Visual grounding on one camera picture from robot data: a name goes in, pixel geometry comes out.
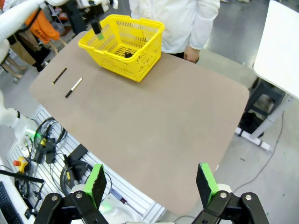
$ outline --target black stool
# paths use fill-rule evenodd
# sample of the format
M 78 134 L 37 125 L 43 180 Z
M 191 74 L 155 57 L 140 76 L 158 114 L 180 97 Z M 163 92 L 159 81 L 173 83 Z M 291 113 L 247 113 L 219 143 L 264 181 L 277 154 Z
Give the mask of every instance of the black stool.
M 262 96 L 266 95 L 273 100 L 273 107 L 271 108 L 270 112 L 264 111 L 260 108 L 254 106 L 256 101 Z M 260 113 L 263 116 L 268 116 L 271 114 L 281 103 L 283 98 L 285 97 L 285 92 L 281 89 L 277 88 L 276 86 L 262 80 L 261 78 L 257 78 L 255 82 L 252 84 L 250 89 L 250 97 L 248 103 L 245 107 L 245 112 L 249 110 L 254 110 Z

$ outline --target yellow plastic basket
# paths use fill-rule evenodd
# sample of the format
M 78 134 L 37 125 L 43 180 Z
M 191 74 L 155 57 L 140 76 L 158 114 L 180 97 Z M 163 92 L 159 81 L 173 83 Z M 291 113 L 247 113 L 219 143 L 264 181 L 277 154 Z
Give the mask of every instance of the yellow plastic basket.
M 99 66 L 140 82 L 161 57 L 164 24 L 110 15 L 100 22 L 103 40 L 93 29 L 79 41 Z M 125 53 L 132 56 L 125 58 Z

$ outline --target bolt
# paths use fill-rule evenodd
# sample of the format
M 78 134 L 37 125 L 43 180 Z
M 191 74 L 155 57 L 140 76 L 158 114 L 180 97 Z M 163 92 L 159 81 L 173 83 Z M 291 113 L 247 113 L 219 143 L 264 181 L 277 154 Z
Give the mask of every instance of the bolt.
M 246 195 L 245 196 L 246 200 L 250 201 L 252 199 L 251 195 Z
M 221 194 L 220 194 L 220 197 L 222 197 L 222 198 L 226 198 L 226 193 L 224 193 L 224 192 L 222 192 Z
M 77 193 L 77 194 L 76 194 L 76 198 L 77 198 L 77 199 L 82 198 L 82 194 L 81 194 L 81 193 Z
M 56 196 L 56 195 L 54 195 L 53 197 L 52 197 L 52 201 L 56 201 L 58 199 L 58 197 Z

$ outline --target person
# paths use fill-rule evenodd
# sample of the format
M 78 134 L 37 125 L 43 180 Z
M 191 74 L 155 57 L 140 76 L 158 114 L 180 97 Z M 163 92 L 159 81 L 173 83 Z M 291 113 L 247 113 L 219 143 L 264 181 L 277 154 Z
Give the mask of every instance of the person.
M 129 0 L 131 17 L 164 23 L 162 52 L 196 63 L 218 15 L 220 0 Z

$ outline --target person's hand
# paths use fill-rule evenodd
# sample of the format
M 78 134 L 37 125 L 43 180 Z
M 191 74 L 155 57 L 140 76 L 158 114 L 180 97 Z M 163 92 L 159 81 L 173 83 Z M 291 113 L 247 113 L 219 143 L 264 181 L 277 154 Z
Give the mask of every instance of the person's hand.
M 189 62 L 196 63 L 199 60 L 199 52 L 200 50 L 193 49 L 188 45 L 184 51 L 184 59 Z

